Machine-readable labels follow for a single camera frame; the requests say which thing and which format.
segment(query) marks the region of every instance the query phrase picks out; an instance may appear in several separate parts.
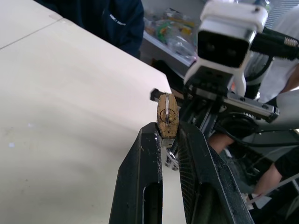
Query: person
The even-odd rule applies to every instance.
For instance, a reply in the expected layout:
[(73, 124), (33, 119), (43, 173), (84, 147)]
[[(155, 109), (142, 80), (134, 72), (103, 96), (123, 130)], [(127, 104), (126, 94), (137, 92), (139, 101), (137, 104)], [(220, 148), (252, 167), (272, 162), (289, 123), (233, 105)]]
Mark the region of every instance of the person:
[[(299, 39), (299, 6), (282, 15), (274, 25), (274, 30)], [(299, 60), (275, 59), (261, 83), (260, 101), (276, 105), (276, 96), (299, 86)], [(221, 153), (234, 141), (228, 136), (216, 133), (209, 138), (212, 148)], [(279, 184), (283, 177), (299, 173), (299, 147), (280, 157), (258, 181), (254, 194), (261, 194)]]
[(141, 0), (35, 0), (132, 56), (143, 39)]

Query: table surface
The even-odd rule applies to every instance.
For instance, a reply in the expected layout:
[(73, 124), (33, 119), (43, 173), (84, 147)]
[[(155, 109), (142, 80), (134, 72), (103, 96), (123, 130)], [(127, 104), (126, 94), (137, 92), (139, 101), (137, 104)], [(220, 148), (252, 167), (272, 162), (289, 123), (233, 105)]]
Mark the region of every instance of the table surface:
[[(108, 223), (118, 168), (156, 120), (150, 92), (170, 92), (164, 74), (58, 19), (0, 0), (0, 223)], [(163, 223), (185, 223), (179, 174), (163, 175)]]

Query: white shirt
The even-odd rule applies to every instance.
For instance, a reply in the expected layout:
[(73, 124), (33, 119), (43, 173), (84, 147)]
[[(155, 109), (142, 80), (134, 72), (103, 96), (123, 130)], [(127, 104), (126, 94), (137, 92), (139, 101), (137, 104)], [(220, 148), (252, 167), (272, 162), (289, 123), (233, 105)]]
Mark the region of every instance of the white shirt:
[[(299, 39), (299, 6), (282, 15), (274, 24), (273, 30)], [(299, 60), (288, 61), (276, 58), (266, 71), (260, 87), (260, 102), (268, 102), (285, 87)]]

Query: dark blue jacket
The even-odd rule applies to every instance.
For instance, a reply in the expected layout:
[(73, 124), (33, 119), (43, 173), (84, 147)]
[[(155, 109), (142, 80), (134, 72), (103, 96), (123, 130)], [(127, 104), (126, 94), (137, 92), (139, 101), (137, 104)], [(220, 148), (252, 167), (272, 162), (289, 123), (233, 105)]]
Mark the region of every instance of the dark blue jacket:
[(136, 56), (143, 38), (141, 0), (35, 0)]

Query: black cable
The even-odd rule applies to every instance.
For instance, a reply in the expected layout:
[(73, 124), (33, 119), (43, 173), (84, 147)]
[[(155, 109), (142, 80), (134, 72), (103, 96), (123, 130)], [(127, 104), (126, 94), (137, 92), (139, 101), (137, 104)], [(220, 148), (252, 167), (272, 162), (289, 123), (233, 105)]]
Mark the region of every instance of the black cable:
[(253, 80), (259, 78), (260, 76), (262, 76), (262, 74), (264, 72), (266, 72), (266, 70), (269, 68), (269, 66), (270, 66), (270, 64), (271, 64), (272, 61), (273, 61), (273, 57), (269, 56), (266, 64), (264, 65), (264, 67), (257, 74), (255, 74), (254, 76), (246, 77), (245, 78), (246, 82), (253, 81)]
[(226, 134), (228, 137), (230, 137), (231, 139), (233, 139), (234, 141), (236, 141), (239, 144), (245, 145), (245, 146), (249, 146), (249, 147), (283, 147), (283, 146), (299, 146), (299, 142), (289, 142), (289, 143), (276, 143), (276, 144), (255, 144), (255, 143), (250, 143), (250, 142), (246, 142), (243, 141), (235, 136), (233, 136), (231, 133), (229, 133), (227, 130), (225, 130), (223, 127), (216, 127), (216, 130)]

